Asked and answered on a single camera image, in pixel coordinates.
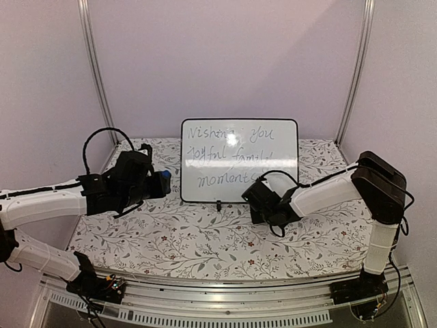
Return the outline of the blue whiteboard eraser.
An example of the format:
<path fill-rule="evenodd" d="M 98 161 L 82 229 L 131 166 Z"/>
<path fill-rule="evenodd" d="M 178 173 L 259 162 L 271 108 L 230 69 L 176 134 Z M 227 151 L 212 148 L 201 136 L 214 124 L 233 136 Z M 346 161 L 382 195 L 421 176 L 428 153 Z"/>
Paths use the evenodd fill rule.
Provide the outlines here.
<path fill-rule="evenodd" d="M 164 170 L 160 172 L 161 187 L 163 194 L 167 195 L 171 192 L 171 172 Z"/>

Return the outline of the white whiteboard black frame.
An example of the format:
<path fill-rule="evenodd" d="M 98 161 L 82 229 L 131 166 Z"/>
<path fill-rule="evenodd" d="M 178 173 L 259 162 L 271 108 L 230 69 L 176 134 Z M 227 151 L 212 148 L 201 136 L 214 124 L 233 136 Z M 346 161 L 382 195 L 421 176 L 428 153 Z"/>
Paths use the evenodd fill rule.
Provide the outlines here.
<path fill-rule="evenodd" d="M 181 124 L 180 198 L 241 203 L 263 173 L 298 178 L 298 123 L 286 118 L 189 118 Z"/>

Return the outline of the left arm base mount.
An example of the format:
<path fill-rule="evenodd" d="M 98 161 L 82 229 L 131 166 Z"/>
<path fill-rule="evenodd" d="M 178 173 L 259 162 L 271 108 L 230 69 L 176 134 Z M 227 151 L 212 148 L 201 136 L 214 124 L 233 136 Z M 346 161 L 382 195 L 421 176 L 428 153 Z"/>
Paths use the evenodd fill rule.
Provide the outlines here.
<path fill-rule="evenodd" d="M 67 282 L 66 290 L 85 299 L 121 304 L 126 291 L 126 280 L 115 274 L 99 277 L 96 273 L 84 271 L 75 280 Z"/>

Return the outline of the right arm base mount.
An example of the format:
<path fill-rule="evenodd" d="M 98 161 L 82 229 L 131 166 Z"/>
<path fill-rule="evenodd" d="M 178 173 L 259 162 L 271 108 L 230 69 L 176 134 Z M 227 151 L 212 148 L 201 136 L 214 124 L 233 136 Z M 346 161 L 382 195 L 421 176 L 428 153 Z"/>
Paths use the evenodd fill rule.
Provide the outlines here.
<path fill-rule="evenodd" d="M 335 305 L 383 295 L 389 291 L 384 273 L 368 273 L 364 269 L 358 277 L 329 285 Z"/>

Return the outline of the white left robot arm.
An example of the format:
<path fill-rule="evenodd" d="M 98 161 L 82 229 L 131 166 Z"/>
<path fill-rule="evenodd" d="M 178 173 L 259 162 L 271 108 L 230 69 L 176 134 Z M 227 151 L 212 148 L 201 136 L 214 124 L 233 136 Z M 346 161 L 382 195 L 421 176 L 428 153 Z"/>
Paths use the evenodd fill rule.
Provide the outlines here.
<path fill-rule="evenodd" d="M 89 258 L 35 240 L 19 227 L 68 216 L 114 212 L 124 216 L 145 200 L 164 198 L 171 190 L 171 173 L 156 171 L 152 157 L 124 151 L 103 174 L 86 173 L 64 184 L 1 193 L 1 261 L 33 267 L 58 276 L 88 297 L 102 289 Z"/>

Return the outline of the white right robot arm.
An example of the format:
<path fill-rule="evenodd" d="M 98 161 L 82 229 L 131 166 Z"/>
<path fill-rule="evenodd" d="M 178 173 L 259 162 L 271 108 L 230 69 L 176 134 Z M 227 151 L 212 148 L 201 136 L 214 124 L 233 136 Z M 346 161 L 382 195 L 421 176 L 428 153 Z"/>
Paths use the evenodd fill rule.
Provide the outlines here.
<path fill-rule="evenodd" d="M 253 223 L 265 223 L 273 234 L 283 237 L 291 223 L 327 210 L 344 214 L 347 206 L 356 205 L 352 213 L 365 219 L 371 229 L 362 264 L 365 273 L 354 281 L 353 292 L 367 298 L 380 285 L 378 275 L 385 270 L 405 211 L 414 201 L 406 177 L 369 150 L 351 165 L 315 182 L 299 184 L 292 179 L 287 191 L 278 191 L 270 180 L 281 173 L 278 169 L 263 173 L 242 193 Z"/>

